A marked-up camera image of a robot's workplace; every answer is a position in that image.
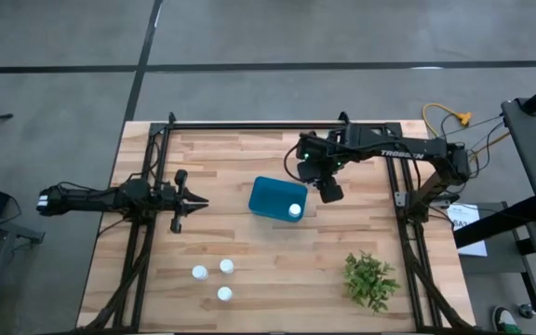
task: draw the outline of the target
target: white object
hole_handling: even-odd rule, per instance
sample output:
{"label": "white object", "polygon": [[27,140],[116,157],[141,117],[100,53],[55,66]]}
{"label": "white object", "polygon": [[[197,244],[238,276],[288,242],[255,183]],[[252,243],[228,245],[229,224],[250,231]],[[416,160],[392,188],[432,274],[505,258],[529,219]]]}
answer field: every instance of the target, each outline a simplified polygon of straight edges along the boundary
{"label": "white object", "polygon": [[293,218],[297,218],[301,214],[302,214],[302,207],[297,204],[293,204],[288,208],[288,215],[292,216]]}
{"label": "white object", "polygon": [[224,274],[232,274],[235,270],[235,266],[233,265],[233,261],[231,260],[222,260],[221,261],[221,272]]}
{"label": "white object", "polygon": [[192,269],[192,275],[197,280],[206,280],[208,279],[208,270],[202,265],[196,265]]}
{"label": "white object", "polygon": [[[457,231],[479,220],[479,210],[476,205],[453,204],[448,207],[448,216],[454,223],[454,231]],[[485,241],[475,242],[458,249],[458,253],[468,256],[487,257],[488,250]]]}
{"label": "white object", "polygon": [[223,302],[229,301],[233,297],[233,292],[230,288],[222,287],[219,288],[219,292],[217,294],[219,296],[219,299]]}

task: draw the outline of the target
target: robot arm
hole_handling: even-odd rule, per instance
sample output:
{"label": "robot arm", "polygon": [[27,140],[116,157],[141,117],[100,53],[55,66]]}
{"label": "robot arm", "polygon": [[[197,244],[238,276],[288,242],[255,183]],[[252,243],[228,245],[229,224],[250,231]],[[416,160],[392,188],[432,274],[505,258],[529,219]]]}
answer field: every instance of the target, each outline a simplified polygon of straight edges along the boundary
{"label": "robot arm", "polygon": [[154,189],[145,179],[137,178],[103,191],[65,183],[74,186],[70,189],[60,183],[41,191],[36,210],[43,216],[62,215],[70,210],[117,212],[131,220],[145,218],[152,210],[172,210],[175,216],[170,229],[178,234],[181,216],[208,206],[207,199],[192,194],[185,187],[186,179],[187,172],[179,170],[175,175],[177,188],[166,182],[160,189]]}
{"label": "robot arm", "polygon": [[412,218],[427,221],[427,207],[450,185],[468,181],[470,169],[463,145],[447,143],[442,139],[422,140],[380,134],[371,127],[351,123],[345,113],[339,120],[344,127],[331,130],[326,138],[315,132],[300,134],[296,145],[299,180],[312,183],[324,203],[343,198],[342,188],[334,179],[349,162],[360,162],[374,156],[421,160],[430,162],[435,174],[419,189],[406,194],[407,213]]}

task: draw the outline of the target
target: potted plant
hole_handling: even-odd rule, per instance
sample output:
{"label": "potted plant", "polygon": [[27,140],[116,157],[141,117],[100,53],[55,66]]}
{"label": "potted plant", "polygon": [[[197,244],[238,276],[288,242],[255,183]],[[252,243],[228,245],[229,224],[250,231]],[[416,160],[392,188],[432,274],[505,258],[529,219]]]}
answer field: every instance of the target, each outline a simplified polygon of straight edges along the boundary
{"label": "potted plant", "polygon": [[361,257],[357,259],[352,253],[346,258],[344,278],[347,293],[353,302],[368,307],[374,313],[388,310],[385,304],[390,296],[400,286],[394,279],[385,278],[394,268],[387,262],[382,263],[374,259],[371,254],[361,251]]}

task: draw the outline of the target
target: green shoe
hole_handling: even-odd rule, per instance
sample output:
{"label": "green shoe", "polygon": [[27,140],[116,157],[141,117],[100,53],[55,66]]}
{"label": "green shoe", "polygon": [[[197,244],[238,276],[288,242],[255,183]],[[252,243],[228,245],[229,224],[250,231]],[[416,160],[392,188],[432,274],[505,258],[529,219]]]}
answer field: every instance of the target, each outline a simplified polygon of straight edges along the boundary
{"label": "green shoe", "polygon": [[496,307],[491,315],[491,321],[495,331],[507,334],[522,334],[522,330],[516,325],[512,314],[503,307]]}

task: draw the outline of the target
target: white paper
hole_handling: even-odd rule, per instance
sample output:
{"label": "white paper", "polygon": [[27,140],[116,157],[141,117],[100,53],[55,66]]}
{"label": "white paper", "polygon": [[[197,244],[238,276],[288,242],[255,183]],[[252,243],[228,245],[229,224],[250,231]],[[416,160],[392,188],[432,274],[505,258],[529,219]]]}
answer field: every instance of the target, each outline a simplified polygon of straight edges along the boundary
{"label": "white paper", "polygon": [[[448,208],[448,216],[454,223],[454,230],[459,230],[475,221],[479,220],[479,210],[476,205],[454,204]],[[487,257],[488,251],[485,248],[485,241],[475,242],[472,245],[458,249],[461,255]]]}

